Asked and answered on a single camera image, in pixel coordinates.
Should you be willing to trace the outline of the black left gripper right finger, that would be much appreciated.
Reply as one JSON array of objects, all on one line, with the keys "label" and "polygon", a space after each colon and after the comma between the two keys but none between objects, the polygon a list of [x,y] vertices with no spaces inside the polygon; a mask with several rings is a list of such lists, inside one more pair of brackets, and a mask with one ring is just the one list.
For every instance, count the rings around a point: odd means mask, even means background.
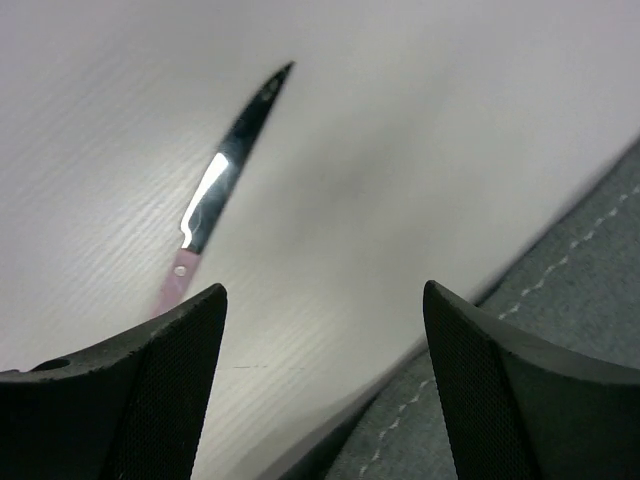
[{"label": "black left gripper right finger", "polygon": [[638,478],[638,370],[526,333],[435,281],[423,314],[459,478]]}]

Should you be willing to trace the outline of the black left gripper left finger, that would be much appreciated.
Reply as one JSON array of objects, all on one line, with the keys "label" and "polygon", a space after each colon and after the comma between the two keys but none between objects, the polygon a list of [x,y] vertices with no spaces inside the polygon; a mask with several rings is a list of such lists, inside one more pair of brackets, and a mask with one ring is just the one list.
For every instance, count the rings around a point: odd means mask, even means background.
[{"label": "black left gripper left finger", "polygon": [[2,372],[2,478],[190,478],[227,305],[215,284],[91,347]]}]

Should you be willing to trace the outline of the grey cloth napkin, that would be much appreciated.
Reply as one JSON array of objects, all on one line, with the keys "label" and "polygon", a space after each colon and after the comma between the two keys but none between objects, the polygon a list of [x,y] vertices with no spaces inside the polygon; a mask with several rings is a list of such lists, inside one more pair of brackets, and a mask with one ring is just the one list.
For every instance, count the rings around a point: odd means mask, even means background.
[{"label": "grey cloth napkin", "polygon": [[428,282],[427,350],[291,479],[635,479],[639,150],[478,304]]}]

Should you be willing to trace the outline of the pink handled table knife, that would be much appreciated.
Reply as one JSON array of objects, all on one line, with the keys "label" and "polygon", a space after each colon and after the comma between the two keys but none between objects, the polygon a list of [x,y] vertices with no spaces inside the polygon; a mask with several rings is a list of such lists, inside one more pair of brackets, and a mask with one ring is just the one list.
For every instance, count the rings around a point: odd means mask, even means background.
[{"label": "pink handled table knife", "polygon": [[295,63],[272,73],[234,119],[218,146],[179,223],[183,239],[160,287],[153,318],[178,306],[229,202],[270,112]]}]

